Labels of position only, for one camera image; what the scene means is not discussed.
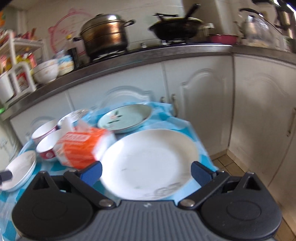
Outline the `white plate grey flower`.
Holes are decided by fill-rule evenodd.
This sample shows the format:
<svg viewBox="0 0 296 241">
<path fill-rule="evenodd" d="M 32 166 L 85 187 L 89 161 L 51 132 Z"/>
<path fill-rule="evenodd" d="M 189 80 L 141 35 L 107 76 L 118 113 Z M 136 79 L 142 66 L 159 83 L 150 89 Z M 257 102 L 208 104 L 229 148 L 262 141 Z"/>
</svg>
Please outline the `white plate grey flower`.
<svg viewBox="0 0 296 241">
<path fill-rule="evenodd" d="M 36 167 L 36 163 L 35 151 L 26 151 L 17 156 L 4 169 L 10 170 L 13 177 L 11 180 L 6 181 L 1 185 L 1 191 L 13 192 L 21 188 L 29 180 Z"/>
</svg>

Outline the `red white bowl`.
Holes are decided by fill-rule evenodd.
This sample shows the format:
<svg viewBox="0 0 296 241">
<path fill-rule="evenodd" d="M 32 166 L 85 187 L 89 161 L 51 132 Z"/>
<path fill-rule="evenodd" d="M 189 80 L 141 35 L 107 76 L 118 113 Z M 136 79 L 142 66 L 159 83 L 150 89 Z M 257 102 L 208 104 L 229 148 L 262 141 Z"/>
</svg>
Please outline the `red white bowl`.
<svg viewBox="0 0 296 241">
<path fill-rule="evenodd" d="M 62 137 L 62 130 L 57 130 L 44 137 L 36 147 L 39 156 L 48 162 L 57 161 L 57 157 L 53 151 L 53 147 Z"/>
</svg>

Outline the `pink floral white bowl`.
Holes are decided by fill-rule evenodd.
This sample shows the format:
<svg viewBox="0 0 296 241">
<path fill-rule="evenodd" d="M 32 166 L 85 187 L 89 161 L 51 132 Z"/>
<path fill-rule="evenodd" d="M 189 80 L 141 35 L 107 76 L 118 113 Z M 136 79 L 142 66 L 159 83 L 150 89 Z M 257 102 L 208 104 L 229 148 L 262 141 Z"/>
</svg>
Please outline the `pink floral white bowl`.
<svg viewBox="0 0 296 241">
<path fill-rule="evenodd" d="M 57 120 L 51 120 L 37 128 L 31 135 L 32 140 L 37 145 L 46 136 L 57 130 Z"/>
</svg>

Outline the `orange tissue pack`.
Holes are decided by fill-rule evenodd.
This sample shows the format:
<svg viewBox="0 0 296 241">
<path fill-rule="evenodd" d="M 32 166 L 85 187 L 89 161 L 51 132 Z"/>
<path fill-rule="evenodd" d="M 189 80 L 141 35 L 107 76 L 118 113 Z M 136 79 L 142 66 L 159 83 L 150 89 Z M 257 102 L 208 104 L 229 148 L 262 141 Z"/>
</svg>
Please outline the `orange tissue pack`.
<svg viewBox="0 0 296 241">
<path fill-rule="evenodd" d="M 65 118 L 61 133 L 53 151 L 63 166 L 79 170 L 99 161 L 105 151 L 116 142 L 113 132 L 92 127 L 83 120 L 78 120 L 74 126 L 69 118 Z"/>
</svg>

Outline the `blue cartoon animal bowl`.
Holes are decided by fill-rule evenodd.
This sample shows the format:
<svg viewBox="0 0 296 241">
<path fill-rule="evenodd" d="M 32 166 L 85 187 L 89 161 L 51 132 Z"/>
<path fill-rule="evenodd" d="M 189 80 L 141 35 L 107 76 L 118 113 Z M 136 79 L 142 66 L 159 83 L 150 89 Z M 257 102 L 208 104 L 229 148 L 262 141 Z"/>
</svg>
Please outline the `blue cartoon animal bowl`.
<svg viewBox="0 0 296 241">
<path fill-rule="evenodd" d="M 57 123 L 57 128 L 58 129 L 62 129 L 63 126 L 63 122 L 64 120 L 66 120 L 66 126 L 68 128 L 70 128 L 71 130 L 74 129 L 77 121 L 79 121 L 80 119 L 84 118 L 85 116 L 87 116 L 90 113 L 89 109 L 79 109 L 79 110 L 75 110 L 67 115 L 65 115 L 64 117 L 62 117 L 58 123 Z"/>
</svg>

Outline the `large white plate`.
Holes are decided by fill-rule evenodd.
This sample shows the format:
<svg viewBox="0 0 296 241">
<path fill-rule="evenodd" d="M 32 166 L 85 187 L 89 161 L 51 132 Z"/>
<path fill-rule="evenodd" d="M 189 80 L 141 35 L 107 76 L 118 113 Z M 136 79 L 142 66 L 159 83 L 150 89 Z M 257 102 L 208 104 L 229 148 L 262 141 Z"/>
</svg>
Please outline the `large white plate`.
<svg viewBox="0 0 296 241">
<path fill-rule="evenodd" d="M 120 199 L 160 200 L 191 180 L 191 164 L 199 151 L 191 138 L 166 129 L 128 135 L 101 158 L 104 188 Z"/>
</svg>

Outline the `green lotus plate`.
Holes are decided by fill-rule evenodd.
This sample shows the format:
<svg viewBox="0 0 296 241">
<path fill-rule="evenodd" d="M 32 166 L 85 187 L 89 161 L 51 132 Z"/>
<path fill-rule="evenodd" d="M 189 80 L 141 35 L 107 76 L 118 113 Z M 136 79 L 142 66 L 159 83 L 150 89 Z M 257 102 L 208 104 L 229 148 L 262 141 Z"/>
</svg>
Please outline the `green lotus plate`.
<svg viewBox="0 0 296 241">
<path fill-rule="evenodd" d="M 146 104 L 129 104 L 103 115 L 97 126 L 115 134 L 129 133 L 140 128 L 151 115 L 152 107 Z"/>
</svg>

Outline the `white utensil holder cup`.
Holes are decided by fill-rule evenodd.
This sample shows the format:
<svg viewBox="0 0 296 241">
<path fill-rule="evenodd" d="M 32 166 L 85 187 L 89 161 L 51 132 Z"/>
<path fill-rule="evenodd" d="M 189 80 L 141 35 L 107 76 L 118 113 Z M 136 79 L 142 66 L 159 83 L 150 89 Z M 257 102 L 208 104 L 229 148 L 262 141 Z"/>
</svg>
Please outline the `white utensil holder cup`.
<svg viewBox="0 0 296 241">
<path fill-rule="evenodd" d="M 14 90 L 7 73 L 3 73 L 0 77 L 0 100 L 1 104 L 5 104 L 14 96 Z"/>
</svg>

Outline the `white floral bowl on counter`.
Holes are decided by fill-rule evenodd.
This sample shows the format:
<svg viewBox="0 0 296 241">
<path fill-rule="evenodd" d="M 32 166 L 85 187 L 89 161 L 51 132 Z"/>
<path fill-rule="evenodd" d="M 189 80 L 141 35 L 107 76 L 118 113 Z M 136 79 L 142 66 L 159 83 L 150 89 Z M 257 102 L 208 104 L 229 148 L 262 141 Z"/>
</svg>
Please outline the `white floral bowl on counter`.
<svg viewBox="0 0 296 241">
<path fill-rule="evenodd" d="M 38 84 L 45 85 L 58 77 L 59 65 L 57 59 L 51 59 L 32 69 L 33 78 Z"/>
</svg>

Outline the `white spice rack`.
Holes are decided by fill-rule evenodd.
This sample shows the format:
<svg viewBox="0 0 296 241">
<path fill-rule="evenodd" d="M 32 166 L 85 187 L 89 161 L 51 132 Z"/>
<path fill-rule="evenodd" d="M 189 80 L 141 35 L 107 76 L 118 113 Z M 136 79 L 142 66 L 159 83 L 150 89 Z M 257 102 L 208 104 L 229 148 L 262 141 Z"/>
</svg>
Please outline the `white spice rack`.
<svg viewBox="0 0 296 241">
<path fill-rule="evenodd" d="M 9 76 L 14 90 L 14 96 L 4 106 L 9 106 L 24 95 L 36 91 L 36 85 L 30 73 L 30 65 L 26 61 L 18 62 L 17 56 L 25 53 L 32 54 L 37 50 L 41 51 L 43 61 L 49 59 L 45 41 L 43 39 L 30 40 L 17 38 L 12 30 L 6 30 L 1 34 L 1 56 L 10 60 L 11 69 L 4 71 Z"/>
</svg>

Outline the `blue white container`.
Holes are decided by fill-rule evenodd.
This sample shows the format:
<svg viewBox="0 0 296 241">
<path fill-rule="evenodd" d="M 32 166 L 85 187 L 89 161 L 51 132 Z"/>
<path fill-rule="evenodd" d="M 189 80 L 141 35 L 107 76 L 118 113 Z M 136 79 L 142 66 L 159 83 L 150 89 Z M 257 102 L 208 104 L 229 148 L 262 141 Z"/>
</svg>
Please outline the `blue white container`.
<svg viewBox="0 0 296 241">
<path fill-rule="evenodd" d="M 59 73 L 58 76 L 63 76 L 74 70 L 74 61 L 70 55 L 65 55 L 58 59 Z"/>
</svg>

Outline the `steel kettle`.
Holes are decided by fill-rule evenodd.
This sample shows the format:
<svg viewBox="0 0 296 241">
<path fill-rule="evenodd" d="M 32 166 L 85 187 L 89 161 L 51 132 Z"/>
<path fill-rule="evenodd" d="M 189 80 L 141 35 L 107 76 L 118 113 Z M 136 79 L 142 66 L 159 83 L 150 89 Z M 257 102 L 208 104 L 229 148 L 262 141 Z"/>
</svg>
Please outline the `steel kettle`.
<svg viewBox="0 0 296 241">
<path fill-rule="evenodd" d="M 238 12 L 242 22 L 239 24 L 235 21 L 234 23 L 248 46 L 273 48 L 273 34 L 262 13 L 250 8 L 240 8 Z"/>
</svg>

